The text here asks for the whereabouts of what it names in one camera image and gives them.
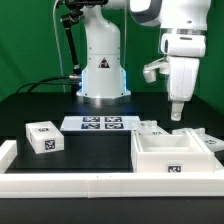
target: cable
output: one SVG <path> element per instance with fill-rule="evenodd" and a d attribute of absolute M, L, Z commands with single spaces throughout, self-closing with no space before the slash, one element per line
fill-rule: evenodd
<path fill-rule="evenodd" d="M 58 38 L 58 28 L 57 28 L 57 21 L 56 21 L 56 7 L 57 7 L 59 1 L 60 0 L 55 0 L 55 4 L 53 7 L 53 22 L 54 22 L 54 34 L 55 34 L 55 39 L 56 39 L 57 51 L 58 51 L 60 72 L 61 72 L 61 76 L 64 76 L 63 61 L 62 61 L 62 56 L 61 56 L 61 48 L 60 48 L 60 43 L 59 43 L 59 38 Z"/>
<path fill-rule="evenodd" d="M 44 82 L 50 82 L 50 81 L 56 81 L 56 80 L 65 80 L 65 79 L 69 79 L 69 76 L 57 76 L 57 77 L 52 77 L 52 78 L 48 78 L 48 79 L 44 79 L 44 80 L 41 80 L 40 82 L 37 82 L 36 84 L 34 84 L 33 86 L 31 86 L 27 92 L 30 93 L 32 92 L 33 89 L 35 89 L 37 86 L 39 86 L 38 83 L 44 83 Z"/>
<path fill-rule="evenodd" d="M 31 86 L 31 85 L 49 85 L 49 86 L 62 86 L 62 85 L 65 85 L 65 86 L 70 86 L 71 84 L 68 84 L 68 83 L 46 83 L 46 82 L 34 82 L 34 83 L 28 83 L 28 84 L 25 84 L 23 86 L 21 86 L 17 91 L 16 93 L 19 93 L 21 89 L 27 87 L 27 86 Z"/>

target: green background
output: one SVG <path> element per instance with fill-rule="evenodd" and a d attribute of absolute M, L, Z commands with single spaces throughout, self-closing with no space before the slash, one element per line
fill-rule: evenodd
<path fill-rule="evenodd" d="M 54 37 L 52 9 L 54 0 L 1 0 L 0 5 L 0 101 L 21 85 L 60 75 Z M 64 73 L 72 72 L 70 53 L 60 16 L 67 8 L 57 10 L 59 40 Z M 124 11 L 103 12 L 121 29 L 123 58 Z M 195 94 L 224 115 L 224 1 L 212 0 L 208 14 L 207 52 L 201 59 Z M 86 41 L 83 24 L 73 28 L 81 67 L 86 64 Z M 142 76 L 144 64 L 161 57 L 158 52 L 159 29 L 142 27 L 128 15 L 125 69 L 128 89 L 137 92 L 166 91 L 166 80 L 147 84 Z M 63 91 L 62 87 L 43 86 L 36 91 Z"/>

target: white block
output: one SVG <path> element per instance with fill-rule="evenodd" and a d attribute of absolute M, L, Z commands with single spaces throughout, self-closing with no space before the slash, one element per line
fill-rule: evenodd
<path fill-rule="evenodd" d="M 157 121 L 141 121 L 133 124 L 134 129 L 137 129 L 140 134 L 147 135 L 169 135 L 168 132 L 163 130 L 157 125 Z"/>
<path fill-rule="evenodd" d="M 0 147 L 0 173 L 5 173 L 17 156 L 17 144 L 14 140 L 7 140 Z"/>
<path fill-rule="evenodd" d="M 36 154 L 64 150 L 64 136 L 50 121 L 26 124 L 26 137 Z"/>
<path fill-rule="evenodd" d="M 185 134 L 187 130 L 189 130 L 189 128 L 173 130 L 172 134 L 182 135 Z M 224 141 L 205 134 L 204 128 L 194 129 L 194 131 L 212 152 L 218 152 L 224 150 Z"/>

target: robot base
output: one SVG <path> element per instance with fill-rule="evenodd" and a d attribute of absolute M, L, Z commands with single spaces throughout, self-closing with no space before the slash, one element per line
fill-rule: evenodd
<path fill-rule="evenodd" d="M 127 91 L 124 95 L 120 97 L 115 98 L 94 98 L 94 97 L 88 97 L 84 96 L 81 93 L 81 90 L 79 90 L 77 93 L 77 99 L 80 102 L 88 103 L 88 104 L 94 104 L 94 105 L 117 105 L 122 103 L 127 103 L 131 99 L 131 92 Z"/>

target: black cable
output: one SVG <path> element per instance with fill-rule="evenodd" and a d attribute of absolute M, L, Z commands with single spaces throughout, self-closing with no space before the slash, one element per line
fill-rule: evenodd
<path fill-rule="evenodd" d="M 37 86 L 41 85 L 44 82 L 50 82 L 50 81 L 56 81 L 56 80 L 65 80 L 65 79 L 69 79 L 69 76 L 56 76 L 56 77 L 52 77 L 52 78 L 48 78 L 48 79 L 43 79 L 39 82 L 37 82 L 36 84 L 34 84 L 33 86 L 31 86 L 27 92 L 30 93 L 32 92 L 33 89 L 35 89 Z"/>
<path fill-rule="evenodd" d="M 65 28 L 68 45 L 69 45 L 69 49 L 70 49 L 70 53 L 71 53 L 71 57 L 72 57 L 73 73 L 76 75 L 80 75 L 82 73 L 82 71 L 81 71 L 79 63 L 78 63 L 78 58 L 77 58 L 77 54 L 76 54 L 76 50 L 75 50 L 75 43 L 74 43 L 74 39 L 72 36 L 71 27 L 73 24 L 79 23 L 80 16 L 83 14 L 83 12 L 81 12 L 81 11 L 79 11 L 79 12 L 81 14 L 74 15 L 75 16 L 74 19 L 76 19 L 75 21 L 72 21 L 70 15 L 64 15 L 61 17 L 61 22 Z"/>
<path fill-rule="evenodd" d="M 34 82 L 34 83 L 28 83 L 28 84 L 25 84 L 23 86 L 21 86 L 17 91 L 16 93 L 19 93 L 21 89 L 27 87 L 27 86 L 33 86 L 33 85 L 36 85 L 36 86 L 39 86 L 39 85 L 51 85 L 51 86 L 63 86 L 63 85 L 66 85 L 66 86 L 71 86 L 71 84 L 69 83 L 46 83 L 46 82 Z"/>

